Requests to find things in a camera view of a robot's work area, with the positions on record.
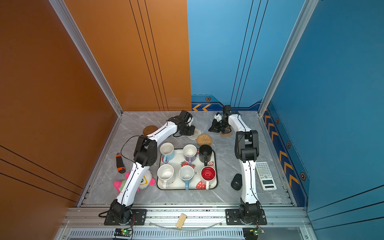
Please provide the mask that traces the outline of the cork coaster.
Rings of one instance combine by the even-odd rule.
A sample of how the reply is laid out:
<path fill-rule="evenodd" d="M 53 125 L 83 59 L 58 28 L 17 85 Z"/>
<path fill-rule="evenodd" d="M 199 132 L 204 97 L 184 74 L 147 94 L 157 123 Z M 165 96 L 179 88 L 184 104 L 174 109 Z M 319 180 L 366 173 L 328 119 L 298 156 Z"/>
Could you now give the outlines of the cork coaster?
<path fill-rule="evenodd" d="M 221 136 L 222 138 L 228 138 L 228 137 L 230 137 L 232 134 L 233 134 L 233 132 L 220 133 L 220 136 Z"/>

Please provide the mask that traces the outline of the tan rattan round coaster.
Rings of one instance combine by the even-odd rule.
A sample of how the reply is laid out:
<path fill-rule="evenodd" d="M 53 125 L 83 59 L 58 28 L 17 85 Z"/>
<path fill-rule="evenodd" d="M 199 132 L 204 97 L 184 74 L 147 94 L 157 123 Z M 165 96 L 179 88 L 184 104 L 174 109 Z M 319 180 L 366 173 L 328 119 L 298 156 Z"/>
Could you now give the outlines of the tan rattan round coaster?
<path fill-rule="evenodd" d="M 199 146 L 202 146 L 202 145 L 209 145 L 210 146 L 212 143 L 213 143 L 213 139 L 210 135 L 201 134 L 197 138 L 197 144 Z"/>

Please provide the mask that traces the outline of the light brown wooden coaster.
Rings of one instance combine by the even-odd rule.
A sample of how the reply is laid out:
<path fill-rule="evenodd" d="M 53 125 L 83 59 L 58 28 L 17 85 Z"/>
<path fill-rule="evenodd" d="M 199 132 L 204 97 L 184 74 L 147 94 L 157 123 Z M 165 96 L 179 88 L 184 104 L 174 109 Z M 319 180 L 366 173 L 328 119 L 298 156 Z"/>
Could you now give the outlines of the light brown wooden coaster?
<path fill-rule="evenodd" d="M 146 126 L 144 129 L 143 129 L 143 135 L 144 136 L 147 136 L 147 135 L 150 135 L 152 134 L 153 132 L 157 131 L 159 128 L 155 125 L 149 125 L 149 126 Z"/>

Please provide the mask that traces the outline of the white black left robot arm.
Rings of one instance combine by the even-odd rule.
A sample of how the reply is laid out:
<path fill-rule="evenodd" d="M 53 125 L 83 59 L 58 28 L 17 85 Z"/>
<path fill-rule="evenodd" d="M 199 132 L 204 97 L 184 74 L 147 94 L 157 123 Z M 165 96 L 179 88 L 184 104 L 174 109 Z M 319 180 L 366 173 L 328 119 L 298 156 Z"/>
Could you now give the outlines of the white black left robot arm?
<path fill-rule="evenodd" d="M 182 136 L 190 136 L 194 133 L 192 125 L 193 117 L 187 114 L 186 117 L 175 116 L 155 132 L 147 136 L 139 136 L 134 151 L 133 166 L 130 176 L 117 198 L 111 203 L 108 216 L 119 225 L 131 223 L 131 208 L 139 188 L 140 182 L 149 168 L 154 165 L 158 158 L 158 146 L 168 137 L 179 132 Z"/>

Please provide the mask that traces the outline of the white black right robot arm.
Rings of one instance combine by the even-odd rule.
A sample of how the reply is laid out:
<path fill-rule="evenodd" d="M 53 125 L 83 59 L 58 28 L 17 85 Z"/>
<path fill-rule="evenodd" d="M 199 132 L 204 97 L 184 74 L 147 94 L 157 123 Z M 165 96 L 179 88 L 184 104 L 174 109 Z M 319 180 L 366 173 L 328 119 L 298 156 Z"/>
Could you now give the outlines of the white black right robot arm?
<path fill-rule="evenodd" d="M 258 131 L 249 128 L 241 114 L 225 106 L 214 116 L 210 132 L 231 134 L 235 131 L 235 156 L 241 165 L 242 195 L 239 206 L 240 219 L 246 225 L 266 225 L 264 209 L 257 195 L 256 162 L 260 153 Z"/>

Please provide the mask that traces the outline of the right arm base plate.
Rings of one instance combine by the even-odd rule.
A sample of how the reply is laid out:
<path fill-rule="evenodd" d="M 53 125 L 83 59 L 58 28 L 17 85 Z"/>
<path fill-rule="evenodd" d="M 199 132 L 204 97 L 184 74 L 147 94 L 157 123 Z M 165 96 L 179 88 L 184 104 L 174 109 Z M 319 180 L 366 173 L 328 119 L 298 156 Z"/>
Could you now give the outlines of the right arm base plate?
<path fill-rule="evenodd" d="M 258 210 L 256 213 L 242 213 L 239 209 L 225 210 L 227 225 L 259 225 L 265 226 L 268 224 L 264 210 Z"/>

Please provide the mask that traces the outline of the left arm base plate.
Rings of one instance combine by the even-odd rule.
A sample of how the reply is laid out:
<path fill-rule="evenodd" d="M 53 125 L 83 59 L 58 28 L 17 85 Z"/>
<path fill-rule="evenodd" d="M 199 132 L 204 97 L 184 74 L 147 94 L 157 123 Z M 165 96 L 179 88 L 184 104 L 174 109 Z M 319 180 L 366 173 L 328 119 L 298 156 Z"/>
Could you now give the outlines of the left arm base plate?
<path fill-rule="evenodd" d="M 146 209 L 131 209 L 129 216 L 123 220 L 114 216 L 110 211 L 107 212 L 104 225 L 105 226 L 143 226 L 147 217 Z"/>

